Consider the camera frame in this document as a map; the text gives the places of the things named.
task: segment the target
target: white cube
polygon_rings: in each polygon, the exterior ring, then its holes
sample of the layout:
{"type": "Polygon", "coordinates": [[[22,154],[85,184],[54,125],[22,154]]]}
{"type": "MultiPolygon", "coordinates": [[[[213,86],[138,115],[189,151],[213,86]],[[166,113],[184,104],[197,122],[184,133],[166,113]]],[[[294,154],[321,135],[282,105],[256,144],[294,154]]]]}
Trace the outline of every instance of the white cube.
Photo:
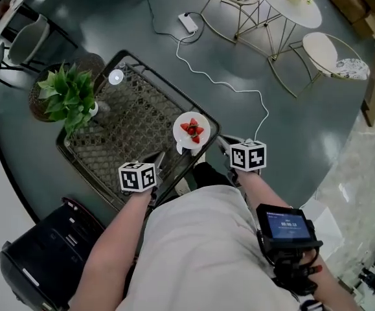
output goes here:
{"type": "Polygon", "coordinates": [[[266,167],[266,144],[247,141],[231,145],[231,167],[245,172],[266,167]]]}
{"type": "Polygon", "coordinates": [[[153,163],[125,163],[118,172],[122,191],[143,192],[157,185],[153,163]]]}

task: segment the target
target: white plate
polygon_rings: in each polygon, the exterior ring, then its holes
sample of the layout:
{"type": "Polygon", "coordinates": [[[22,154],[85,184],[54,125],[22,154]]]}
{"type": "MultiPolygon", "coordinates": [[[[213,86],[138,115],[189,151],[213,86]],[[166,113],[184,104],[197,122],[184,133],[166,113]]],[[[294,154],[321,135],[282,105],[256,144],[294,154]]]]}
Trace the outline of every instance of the white plate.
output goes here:
{"type": "Polygon", "coordinates": [[[188,148],[190,150],[200,148],[206,144],[210,138],[210,124],[202,114],[196,113],[195,111],[188,111],[181,114],[175,121],[173,125],[173,136],[176,142],[179,143],[179,145],[181,145],[183,148],[188,148]],[[199,127],[204,128],[204,131],[201,133],[201,135],[199,135],[199,144],[192,141],[191,136],[185,130],[183,130],[182,127],[180,127],[180,124],[182,123],[190,123],[192,118],[198,122],[199,127]]]}

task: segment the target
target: watch screen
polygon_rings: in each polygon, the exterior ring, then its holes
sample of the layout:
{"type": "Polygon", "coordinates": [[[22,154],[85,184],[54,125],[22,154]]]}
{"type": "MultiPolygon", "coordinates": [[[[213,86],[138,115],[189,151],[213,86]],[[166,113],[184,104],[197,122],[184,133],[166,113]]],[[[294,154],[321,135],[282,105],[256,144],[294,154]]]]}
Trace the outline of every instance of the watch screen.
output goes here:
{"type": "Polygon", "coordinates": [[[272,238],[310,238],[310,232],[300,215],[267,212],[272,238]]]}

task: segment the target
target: green plant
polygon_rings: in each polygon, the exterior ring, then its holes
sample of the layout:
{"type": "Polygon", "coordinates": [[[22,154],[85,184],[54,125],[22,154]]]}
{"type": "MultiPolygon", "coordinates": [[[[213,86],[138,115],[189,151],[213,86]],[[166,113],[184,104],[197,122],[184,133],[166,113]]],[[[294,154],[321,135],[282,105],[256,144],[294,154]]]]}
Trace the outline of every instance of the green plant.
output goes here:
{"type": "Polygon", "coordinates": [[[65,71],[62,64],[59,71],[49,71],[47,79],[38,85],[47,93],[45,113],[50,114],[50,120],[65,120],[67,137],[91,119],[89,110],[95,107],[91,72],[78,73],[75,64],[65,71]]]}

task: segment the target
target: white shirt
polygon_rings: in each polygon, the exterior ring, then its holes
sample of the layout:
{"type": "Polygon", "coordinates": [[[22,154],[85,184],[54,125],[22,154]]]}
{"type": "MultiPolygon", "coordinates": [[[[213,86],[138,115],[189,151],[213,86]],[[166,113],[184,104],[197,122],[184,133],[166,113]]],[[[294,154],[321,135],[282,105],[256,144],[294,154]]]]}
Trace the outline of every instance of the white shirt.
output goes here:
{"type": "Polygon", "coordinates": [[[270,270],[239,190],[201,188],[151,214],[117,310],[298,310],[291,294],[269,278],[270,270]]]}

